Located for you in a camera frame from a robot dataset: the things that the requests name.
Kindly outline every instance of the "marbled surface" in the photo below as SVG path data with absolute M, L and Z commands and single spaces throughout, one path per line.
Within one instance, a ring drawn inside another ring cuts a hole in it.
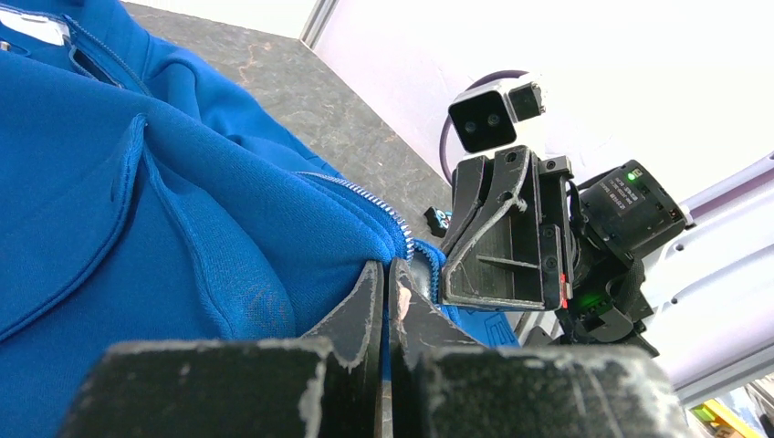
M 348 179 L 394 207 L 413 235 L 430 235 L 428 206 L 451 188 L 300 41 L 126 4 L 157 37 L 186 47 L 247 89 L 280 123 Z

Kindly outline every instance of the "blue jacket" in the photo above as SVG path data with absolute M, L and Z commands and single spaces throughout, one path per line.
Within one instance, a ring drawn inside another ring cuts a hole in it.
M 112 343 L 296 337 L 366 260 L 412 256 L 395 211 L 118 1 L 0 2 L 69 33 L 0 25 L 0 435 L 53 434 Z

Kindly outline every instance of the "cable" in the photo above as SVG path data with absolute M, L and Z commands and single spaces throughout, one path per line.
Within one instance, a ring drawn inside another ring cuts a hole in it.
M 490 73 L 483 78 L 474 82 L 470 87 L 465 89 L 468 91 L 476 87 L 481 87 L 484 84 L 493 82 L 500 79 L 518 79 L 526 75 L 527 72 L 523 70 L 500 70 L 495 73 Z M 444 171 L 444 177 L 450 184 L 452 183 L 452 172 L 449 170 L 449 163 L 446 161 L 446 138 L 449 136 L 449 130 L 452 129 L 452 118 L 446 115 L 446 121 L 441 129 L 441 140 L 438 142 L 438 155 L 441 158 L 441 169 Z

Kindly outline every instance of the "white backdrop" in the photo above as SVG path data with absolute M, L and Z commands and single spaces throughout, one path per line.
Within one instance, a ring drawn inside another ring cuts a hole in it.
M 316 0 L 124 0 L 187 16 L 298 38 Z
M 340 0 L 315 51 L 438 172 L 460 91 L 540 71 L 548 153 L 581 178 L 637 159 L 682 202 L 774 151 L 774 26 L 758 3 Z

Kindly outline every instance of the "silver camera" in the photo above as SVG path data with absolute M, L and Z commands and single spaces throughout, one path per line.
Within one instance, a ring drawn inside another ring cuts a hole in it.
M 463 148 L 471 154 L 513 144 L 517 123 L 546 111 L 543 90 L 536 79 L 500 79 L 459 96 L 449 117 Z

